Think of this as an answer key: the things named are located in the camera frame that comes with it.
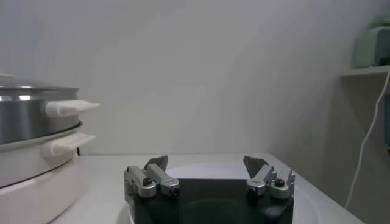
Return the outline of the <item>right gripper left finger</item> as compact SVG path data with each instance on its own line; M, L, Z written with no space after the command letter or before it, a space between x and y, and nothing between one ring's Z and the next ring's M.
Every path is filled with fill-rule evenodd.
M152 200L175 203L180 196L180 183L166 173L168 156L151 158L143 167L128 166L124 171L124 198L127 203Z

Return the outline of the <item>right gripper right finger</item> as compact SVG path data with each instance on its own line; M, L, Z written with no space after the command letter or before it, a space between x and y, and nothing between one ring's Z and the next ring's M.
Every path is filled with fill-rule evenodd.
M243 163L250 178L246 181L247 196L251 200L270 193L272 198L287 200L294 196L295 174L292 169L277 172L264 159L244 156Z

